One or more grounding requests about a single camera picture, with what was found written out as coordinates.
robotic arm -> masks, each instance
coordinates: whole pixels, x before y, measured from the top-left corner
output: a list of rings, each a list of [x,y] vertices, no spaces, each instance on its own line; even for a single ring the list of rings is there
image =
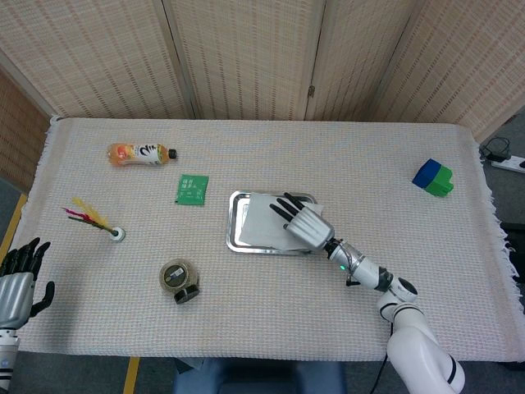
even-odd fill
[[[347,284],[361,284],[383,294],[377,302],[379,314],[394,324],[386,352],[397,373],[411,394],[458,394],[465,375],[461,365],[441,349],[428,327],[423,312],[413,304],[418,292],[402,277],[379,267],[367,256],[343,240],[337,240],[334,227],[305,207],[293,195],[285,193],[277,202],[284,208],[270,205],[289,223],[285,229],[310,250],[325,250],[328,258],[349,272]]]
[[[46,309],[55,294],[55,283],[48,282],[43,299],[33,305],[34,285],[43,255],[51,245],[35,238],[19,250],[12,250],[0,266],[0,394],[7,393],[15,365],[20,339],[16,330],[29,318]]]

power strip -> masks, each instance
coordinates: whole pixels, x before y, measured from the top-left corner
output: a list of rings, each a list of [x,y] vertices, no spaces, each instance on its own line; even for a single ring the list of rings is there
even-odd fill
[[[501,163],[492,162],[492,167],[503,168],[504,170],[516,171],[525,174],[525,158],[511,156],[509,160],[504,160]]]

table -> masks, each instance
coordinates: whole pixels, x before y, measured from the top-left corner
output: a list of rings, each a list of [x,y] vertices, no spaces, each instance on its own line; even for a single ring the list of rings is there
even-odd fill
[[[159,142],[165,167],[110,167],[113,142]],[[454,172],[440,199],[412,177],[427,159]],[[181,174],[210,176],[202,207],[174,204]],[[21,349],[67,354],[380,360],[389,325],[376,291],[346,287],[324,254],[236,254],[226,247],[236,190],[298,191],[325,205],[337,236],[410,280],[443,347],[459,360],[525,360],[525,320],[470,132],[459,126],[300,121],[63,119],[49,131],[14,245],[52,247],[35,299],[52,306]],[[79,196],[126,229],[66,219]],[[176,305],[158,283],[187,258],[201,294]]]

green block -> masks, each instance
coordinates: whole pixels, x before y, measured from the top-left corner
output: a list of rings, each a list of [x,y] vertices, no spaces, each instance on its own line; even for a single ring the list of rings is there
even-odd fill
[[[204,205],[208,179],[204,175],[182,174],[175,202],[180,205]]]
[[[437,172],[436,176],[425,188],[425,190],[431,195],[437,195],[438,197],[446,196],[454,189],[454,185],[450,183],[452,177],[452,171],[441,165],[440,171]]]

stainless steel tray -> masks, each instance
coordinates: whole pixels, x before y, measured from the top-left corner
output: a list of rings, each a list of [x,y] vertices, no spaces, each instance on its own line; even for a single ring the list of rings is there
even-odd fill
[[[246,219],[248,212],[249,198],[252,193],[259,193],[262,195],[273,195],[275,197],[285,198],[283,194],[279,193],[261,193],[258,191],[236,191],[230,196],[230,211],[228,213],[228,234],[226,235],[226,244],[234,252],[240,253],[259,253],[259,254],[307,254],[310,250],[279,250],[268,248],[267,246],[250,245],[239,240],[240,230]],[[315,204],[317,201],[312,195],[305,193],[291,193],[300,201]]]

